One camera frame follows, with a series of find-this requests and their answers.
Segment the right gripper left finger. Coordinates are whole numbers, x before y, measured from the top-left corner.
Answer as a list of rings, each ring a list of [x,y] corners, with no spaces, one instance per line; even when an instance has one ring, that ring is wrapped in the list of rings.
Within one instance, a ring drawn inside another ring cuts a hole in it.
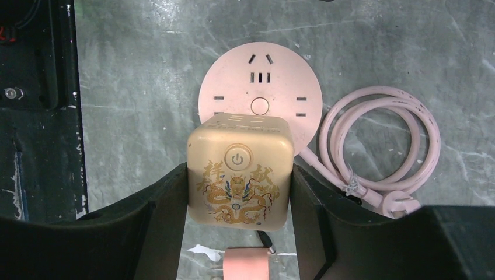
[[[1,218],[2,279],[175,279],[187,166],[73,221]]]

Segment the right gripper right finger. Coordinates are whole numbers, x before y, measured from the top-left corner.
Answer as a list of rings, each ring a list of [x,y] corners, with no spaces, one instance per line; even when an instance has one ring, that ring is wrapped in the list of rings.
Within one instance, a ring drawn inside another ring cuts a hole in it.
[[[494,208],[371,212],[294,166],[290,194],[301,279],[493,279]]]

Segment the salmon cube plug adapter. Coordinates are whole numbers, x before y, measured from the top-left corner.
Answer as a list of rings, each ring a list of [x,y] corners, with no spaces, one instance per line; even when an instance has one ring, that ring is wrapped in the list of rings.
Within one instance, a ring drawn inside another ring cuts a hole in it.
[[[269,280],[267,248],[229,248],[223,260],[224,280]]]

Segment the tan cube socket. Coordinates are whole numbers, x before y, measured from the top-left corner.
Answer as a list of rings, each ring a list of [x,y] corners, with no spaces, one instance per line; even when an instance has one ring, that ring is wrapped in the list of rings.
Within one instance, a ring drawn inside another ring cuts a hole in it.
[[[187,141],[189,215],[210,226],[279,230],[287,221],[294,156],[284,119],[214,115]]]

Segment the round pink power socket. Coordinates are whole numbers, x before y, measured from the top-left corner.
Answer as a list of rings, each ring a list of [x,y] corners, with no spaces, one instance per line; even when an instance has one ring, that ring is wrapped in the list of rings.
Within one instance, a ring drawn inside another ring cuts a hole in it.
[[[201,123],[218,113],[285,119],[296,155],[316,135],[322,111],[322,89],[310,65],[293,50],[269,42],[242,44],[221,55],[198,94]]]

